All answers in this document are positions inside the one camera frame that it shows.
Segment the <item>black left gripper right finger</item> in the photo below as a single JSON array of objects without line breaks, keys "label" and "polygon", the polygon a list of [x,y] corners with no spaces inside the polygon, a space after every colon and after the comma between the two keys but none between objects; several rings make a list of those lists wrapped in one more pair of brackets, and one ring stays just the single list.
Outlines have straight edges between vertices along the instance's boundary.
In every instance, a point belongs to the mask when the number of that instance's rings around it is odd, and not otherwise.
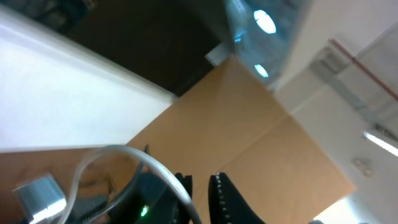
[{"label": "black left gripper right finger", "polygon": [[208,206],[211,224],[265,224],[224,172],[210,176]]}]

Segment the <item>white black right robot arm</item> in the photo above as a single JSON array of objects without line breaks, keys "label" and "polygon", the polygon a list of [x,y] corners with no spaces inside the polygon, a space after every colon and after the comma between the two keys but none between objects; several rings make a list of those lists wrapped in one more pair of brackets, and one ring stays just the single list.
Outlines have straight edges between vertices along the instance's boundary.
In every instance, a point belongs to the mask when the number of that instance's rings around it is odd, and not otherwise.
[{"label": "white black right robot arm", "polygon": [[[137,160],[131,180],[107,205],[101,205],[80,218],[73,214],[83,171],[93,161],[123,153]],[[59,223],[201,223],[192,202],[192,177],[173,174],[146,150],[112,145],[91,151],[80,162],[73,176],[67,207]]]}]

